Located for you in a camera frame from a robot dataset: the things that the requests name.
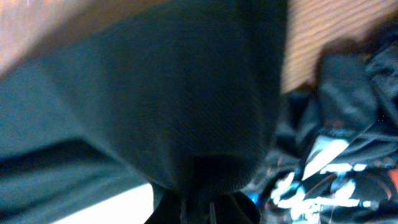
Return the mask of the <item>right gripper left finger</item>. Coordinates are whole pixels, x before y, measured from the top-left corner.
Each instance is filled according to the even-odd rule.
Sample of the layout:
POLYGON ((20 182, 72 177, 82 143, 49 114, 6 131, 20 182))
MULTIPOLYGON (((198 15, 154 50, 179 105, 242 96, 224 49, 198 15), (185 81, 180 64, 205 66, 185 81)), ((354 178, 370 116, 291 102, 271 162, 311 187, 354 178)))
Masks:
POLYGON ((155 183, 151 183, 154 193, 154 211, 144 224, 183 224, 182 209, 185 204, 179 195, 155 183))

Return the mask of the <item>plain black t-shirt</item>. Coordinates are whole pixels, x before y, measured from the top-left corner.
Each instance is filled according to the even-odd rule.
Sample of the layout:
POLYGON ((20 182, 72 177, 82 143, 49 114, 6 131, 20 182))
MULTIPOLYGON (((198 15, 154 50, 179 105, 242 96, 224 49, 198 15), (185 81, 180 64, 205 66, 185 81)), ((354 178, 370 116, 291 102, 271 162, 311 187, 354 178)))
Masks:
POLYGON ((209 223, 272 142, 287 6, 171 1, 20 65, 1 81, 1 222, 52 222, 146 180, 209 223))

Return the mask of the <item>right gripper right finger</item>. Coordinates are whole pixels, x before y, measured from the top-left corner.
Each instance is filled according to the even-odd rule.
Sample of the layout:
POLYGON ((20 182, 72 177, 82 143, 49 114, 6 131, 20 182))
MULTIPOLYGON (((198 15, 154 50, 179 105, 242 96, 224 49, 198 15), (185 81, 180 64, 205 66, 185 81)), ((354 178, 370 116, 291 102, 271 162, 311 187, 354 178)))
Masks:
POLYGON ((260 224, 255 203, 242 192, 222 195, 210 203, 209 224, 260 224))

